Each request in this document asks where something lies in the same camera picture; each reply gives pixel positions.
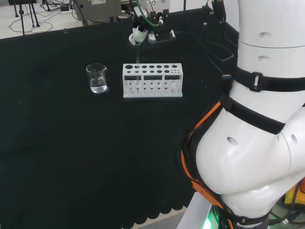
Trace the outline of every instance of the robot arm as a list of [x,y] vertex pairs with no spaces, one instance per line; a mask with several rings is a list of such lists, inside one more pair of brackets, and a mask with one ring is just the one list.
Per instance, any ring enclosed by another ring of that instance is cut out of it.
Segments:
[[304,7],[239,0],[235,82],[184,144],[193,186],[230,227],[266,229],[274,204],[305,177]]
[[140,45],[149,33],[149,43],[157,43],[170,41],[175,38],[173,30],[170,28],[169,23],[169,10],[163,10],[163,12],[156,13],[150,12],[150,18],[145,9],[134,7],[132,12],[133,29],[132,34],[129,36],[129,41],[132,45]]

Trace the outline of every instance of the cable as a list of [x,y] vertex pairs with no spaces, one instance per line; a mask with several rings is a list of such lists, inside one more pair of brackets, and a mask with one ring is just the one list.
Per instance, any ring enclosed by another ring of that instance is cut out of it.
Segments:
[[210,43],[210,44],[213,44],[213,45],[217,45],[219,47],[222,47],[224,48],[227,52],[230,53],[230,56],[225,58],[225,59],[221,59],[220,57],[218,57],[215,53],[213,53],[212,51],[210,51],[204,44],[202,44],[195,36],[195,34],[191,31],[190,27],[188,26],[188,23],[187,23],[187,20],[186,20],[186,0],[183,1],[183,17],[184,17],[184,25],[186,27],[186,29],[188,30],[188,32],[191,34],[192,38],[203,48],[203,50],[205,51],[205,55],[208,59],[208,61],[221,73],[221,74],[224,74],[223,70],[221,70],[220,67],[218,67],[211,59],[211,57],[209,56],[209,54],[211,54],[215,59],[219,60],[219,61],[222,61],[222,62],[225,62],[231,58],[234,57],[234,53],[231,52],[231,50],[229,50],[227,47],[219,44],[219,43],[216,43],[216,42],[211,42],[211,41],[206,41],[206,43]]
[[102,21],[92,21],[92,22],[94,22],[94,23],[104,23]]
[[73,5],[73,7],[72,7],[72,17],[74,17],[74,15],[73,15],[73,10],[74,10],[74,5]]
[[221,70],[221,68],[220,67],[218,67],[217,66],[217,64],[215,64],[213,61],[212,61],[212,59],[211,59],[211,57],[209,56],[209,54],[208,54],[208,52],[209,53],[211,53],[211,55],[212,56],[215,56],[215,54],[214,53],[212,53],[210,50],[208,50],[199,40],[197,40],[197,38],[196,38],[196,36],[193,34],[193,32],[190,30],[190,28],[189,28],[189,26],[188,26],[188,24],[185,24],[186,25],[186,28],[188,29],[188,31],[189,31],[189,33],[191,34],[191,36],[193,37],[193,39],[204,49],[204,53],[205,53],[205,55],[206,55],[206,57],[207,57],[207,59],[208,59],[208,61],[222,74],[222,75],[224,75],[224,72],[223,72],[223,70]]
[[276,217],[276,219],[271,219],[271,220],[269,220],[269,225],[270,225],[270,226],[271,226],[271,225],[274,225],[274,224],[281,223],[283,220],[285,220],[286,218],[289,217],[291,211],[293,210],[293,207],[295,206],[296,195],[297,195],[297,192],[298,192],[298,190],[299,190],[299,188],[300,188],[300,186],[301,186],[301,183],[302,183],[302,181],[298,182],[297,185],[296,185],[295,193],[294,193],[294,196],[293,196],[293,199],[292,199],[292,203],[291,203],[290,209],[289,209],[289,211],[287,212],[287,214],[286,214],[284,217],[280,218],[278,215],[272,213],[272,215],[273,215],[274,217]]
[[140,10],[140,12],[141,12],[142,17],[144,18],[144,20],[145,20],[150,26],[152,26],[152,27],[158,27],[158,26],[159,26],[159,24],[153,24],[153,23],[145,16],[145,14],[143,13],[142,8],[141,8],[141,6],[140,6],[140,4],[139,4],[139,0],[137,0],[137,6],[138,6],[138,8],[139,8],[139,10]]
[[222,34],[223,34],[224,39],[225,39],[230,45],[232,45],[233,47],[238,48],[238,45],[237,45],[237,44],[234,44],[234,43],[228,38],[228,36],[227,36],[227,34],[225,33],[223,27],[221,28],[221,30],[222,30]]
[[134,10],[132,0],[129,0],[129,3],[130,3],[130,7],[132,8],[133,14],[135,15],[136,18],[139,18],[139,16],[137,15],[137,13]]
[[[30,18],[31,18],[31,16],[29,15],[29,13],[28,13],[28,8],[26,7],[26,10],[27,10],[27,14],[25,14],[25,16],[29,16]],[[41,32],[48,32],[48,31],[50,31],[52,28],[53,28],[53,25],[51,24],[51,23],[49,23],[49,22],[47,22],[49,19],[51,19],[52,17],[55,17],[56,15],[58,15],[58,14],[54,14],[54,15],[52,15],[51,17],[49,17],[48,19],[46,19],[46,20],[42,20],[42,21],[40,21],[39,23],[40,24],[44,24],[44,23],[46,23],[46,24],[50,24],[51,25],[51,28],[49,28],[47,31],[37,31],[37,32],[33,32],[32,30],[33,29],[35,29],[36,27],[33,27],[30,31],[25,31],[24,33],[41,33]],[[14,29],[12,29],[11,28],[11,26],[13,25],[13,23],[15,23],[15,22],[17,22],[17,21],[20,21],[21,20],[21,18],[20,19],[18,19],[18,20],[16,20],[16,21],[13,21],[10,25],[9,25],[9,28],[12,30],[12,31],[14,31],[14,32],[22,32],[22,31],[16,31],[16,30],[14,30]]]
[[152,2],[151,2],[151,0],[149,0],[149,3],[151,4],[152,10],[153,10],[153,5],[152,5]]
[[80,9],[80,7],[79,7],[79,5],[78,5],[77,1],[76,1],[76,0],[74,0],[74,2],[76,3],[76,6],[77,6],[78,10],[80,11],[81,16],[82,16],[82,19],[84,20],[84,22],[85,22],[86,26],[88,26],[88,23],[87,23],[87,21],[85,20],[85,17],[84,17],[84,15],[83,15],[83,13],[82,13],[82,11],[81,11],[81,9]]

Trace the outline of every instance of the strap buckle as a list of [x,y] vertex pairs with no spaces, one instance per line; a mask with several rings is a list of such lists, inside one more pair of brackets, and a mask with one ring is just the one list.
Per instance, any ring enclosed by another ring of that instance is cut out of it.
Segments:
[[253,92],[260,92],[263,88],[263,74],[258,72],[251,73],[252,75],[252,84],[249,89]]

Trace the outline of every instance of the white test tube rack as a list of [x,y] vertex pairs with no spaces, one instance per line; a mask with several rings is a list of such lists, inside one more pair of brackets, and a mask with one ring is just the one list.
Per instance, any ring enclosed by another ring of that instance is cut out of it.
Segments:
[[182,83],[180,63],[123,65],[124,98],[182,97]]

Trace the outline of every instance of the black tablecloth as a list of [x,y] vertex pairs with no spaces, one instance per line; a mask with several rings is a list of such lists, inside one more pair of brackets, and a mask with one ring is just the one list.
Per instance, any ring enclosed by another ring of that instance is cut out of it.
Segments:
[[[188,15],[198,34],[200,13]],[[182,13],[171,21],[184,29]],[[187,33],[146,42],[142,63],[182,63],[183,97],[124,99],[131,32],[130,22],[116,22],[0,40],[2,228],[130,228],[188,206],[193,189],[176,159],[185,134],[218,100],[220,74]],[[89,88],[93,62],[109,69],[105,93]]]

